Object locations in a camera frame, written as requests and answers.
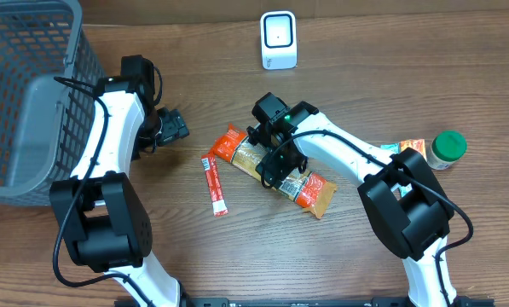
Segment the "small orange box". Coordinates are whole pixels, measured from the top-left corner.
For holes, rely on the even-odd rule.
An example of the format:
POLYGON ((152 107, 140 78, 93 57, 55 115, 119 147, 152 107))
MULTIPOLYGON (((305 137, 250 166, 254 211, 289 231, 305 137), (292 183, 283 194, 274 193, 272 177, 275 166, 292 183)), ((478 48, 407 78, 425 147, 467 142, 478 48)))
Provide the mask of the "small orange box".
POLYGON ((425 151, 425 140, 424 139, 408 139, 399 142, 399 152, 403 152, 407 148, 412 148, 419 152, 424 159, 427 158, 425 151))

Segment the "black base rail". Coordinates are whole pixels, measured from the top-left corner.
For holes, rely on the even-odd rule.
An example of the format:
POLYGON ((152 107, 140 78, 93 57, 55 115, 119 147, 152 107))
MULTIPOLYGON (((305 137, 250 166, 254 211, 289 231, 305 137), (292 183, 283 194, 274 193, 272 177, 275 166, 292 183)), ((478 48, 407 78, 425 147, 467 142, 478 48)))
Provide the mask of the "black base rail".
MULTIPOLYGON (((140 306, 133 299, 114 301, 115 307, 140 306)), ((374 297, 363 300, 229 300, 227 298, 191 298, 181 306, 195 307, 407 307, 414 306, 406 297, 374 297)), ((493 299, 474 299, 459 296, 452 306, 495 307, 493 299)))

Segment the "grey plastic mesh basket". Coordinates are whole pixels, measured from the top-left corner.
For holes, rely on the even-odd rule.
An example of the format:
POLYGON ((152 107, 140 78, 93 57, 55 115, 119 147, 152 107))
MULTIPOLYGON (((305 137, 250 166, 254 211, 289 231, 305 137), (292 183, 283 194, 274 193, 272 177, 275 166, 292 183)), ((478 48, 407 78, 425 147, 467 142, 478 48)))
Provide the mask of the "grey plastic mesh basket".
POLYGON ((0 1, 0 203, 46 206, 89 138, 94 101, 56 82, 104 70, 73 0, 0 1))

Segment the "orange brown snack bag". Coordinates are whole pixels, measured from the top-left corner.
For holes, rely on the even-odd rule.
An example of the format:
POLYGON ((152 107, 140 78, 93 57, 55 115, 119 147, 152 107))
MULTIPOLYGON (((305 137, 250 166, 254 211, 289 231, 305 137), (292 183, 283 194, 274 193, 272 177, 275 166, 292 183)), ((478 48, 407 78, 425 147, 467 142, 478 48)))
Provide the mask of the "orange brown snack bag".
MULTIPOLYGON (((216 139, 209 153, 260 180, 256 167, 268 150, 261 144, 251 145, 245 131, 229 124, 227 132, 216 139)), ((273 190, 284 194, 304 211, 321 219, 337 191, 337 185, 313 171, 300 173, 295 169, 281 183, 277 183, 273 190)))

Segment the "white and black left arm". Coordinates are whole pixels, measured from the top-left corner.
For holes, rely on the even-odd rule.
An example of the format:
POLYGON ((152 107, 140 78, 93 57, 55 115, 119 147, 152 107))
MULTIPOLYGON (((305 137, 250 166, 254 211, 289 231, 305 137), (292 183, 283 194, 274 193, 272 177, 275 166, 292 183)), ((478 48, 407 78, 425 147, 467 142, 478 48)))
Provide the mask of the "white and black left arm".
POLYGON ((151 222, 129 179, 130 164, 142 152, 189 134, 177 110, 157 107, 163 88, 159 69, 142 55, 129 55, 118 76, 95 84, 56 80, 95 103, 80 161, 49 191, 59 224, 52 256, 56 279, 75 288, 114 279, 136 306, 192 305, 181 282, 153 253, 151 222))

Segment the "green lid jar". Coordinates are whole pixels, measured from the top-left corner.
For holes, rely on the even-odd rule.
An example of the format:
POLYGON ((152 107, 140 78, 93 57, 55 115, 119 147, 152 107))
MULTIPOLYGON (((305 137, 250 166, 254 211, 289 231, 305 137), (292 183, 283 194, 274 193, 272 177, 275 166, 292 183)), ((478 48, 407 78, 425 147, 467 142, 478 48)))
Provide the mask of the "green lid jar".
POLYGON ((461 159, 466 150, 466 139, 458 131, 446 130, 437 135, 426 149, 427 163, 434 170, 445 170, 461 159))

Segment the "white barcode scanner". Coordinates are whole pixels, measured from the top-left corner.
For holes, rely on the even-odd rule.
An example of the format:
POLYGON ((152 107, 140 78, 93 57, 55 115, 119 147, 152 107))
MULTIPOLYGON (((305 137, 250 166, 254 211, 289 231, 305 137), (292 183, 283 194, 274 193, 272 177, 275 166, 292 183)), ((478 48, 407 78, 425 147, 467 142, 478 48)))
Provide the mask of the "white barcode scanner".
POLYGON ((266 70, 292 69, 298 64, 296 16, 291 11, 264 13, 259 21, 262 66, 266 70))

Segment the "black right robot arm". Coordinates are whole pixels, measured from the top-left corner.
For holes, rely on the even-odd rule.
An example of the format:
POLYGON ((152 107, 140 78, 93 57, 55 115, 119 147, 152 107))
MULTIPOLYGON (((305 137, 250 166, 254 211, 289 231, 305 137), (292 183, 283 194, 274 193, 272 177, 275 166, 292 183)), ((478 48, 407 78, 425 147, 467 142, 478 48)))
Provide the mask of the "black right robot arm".
POLYGON ((357 189, 381 243, 402 260, 413 306, 451 306, 457 293, 445 257, 454 208, 417 151, 373 146, 333 124, 301 101, 289 107, 267 93, 252 109, 258 121, 248 141, 267 153, 256 171, 265 188, 279 188, 293 172, 317 159, 357 189))

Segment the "red snack packet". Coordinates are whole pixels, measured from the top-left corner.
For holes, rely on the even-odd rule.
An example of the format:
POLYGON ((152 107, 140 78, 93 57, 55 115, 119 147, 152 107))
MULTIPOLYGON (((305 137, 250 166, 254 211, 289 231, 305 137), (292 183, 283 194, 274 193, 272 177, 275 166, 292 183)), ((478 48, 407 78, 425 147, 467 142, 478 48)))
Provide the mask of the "red snack packet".
POLYGON ((201 157, 205 177, 211 196, 213 215, 221 217, 228 214, 228 208, 223 198, 222 185, 218 174, 216 157, 213 153, 207 153, 201 157))

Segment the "teal wet wipes pack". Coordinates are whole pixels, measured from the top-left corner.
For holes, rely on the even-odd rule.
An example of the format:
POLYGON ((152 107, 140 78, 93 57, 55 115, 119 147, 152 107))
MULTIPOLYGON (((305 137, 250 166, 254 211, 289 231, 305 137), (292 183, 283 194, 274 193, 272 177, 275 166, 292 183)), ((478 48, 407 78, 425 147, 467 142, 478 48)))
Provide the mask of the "teal wet wipes pack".
MULTIPOLYGON (((394 154, 399 154, 400 153, 400 145, 398 143, 383 144, 380 147, 382 149, 389 150, 389 151, 391 151, 394 154)), ((410 192, 412 190, 412 188, 413 187, 412 187, 411 184, 409 184, 407 186, 400 185, 398 187, 398 189, 400 191, 400 196, 403 198, 408 192, 410 192)))

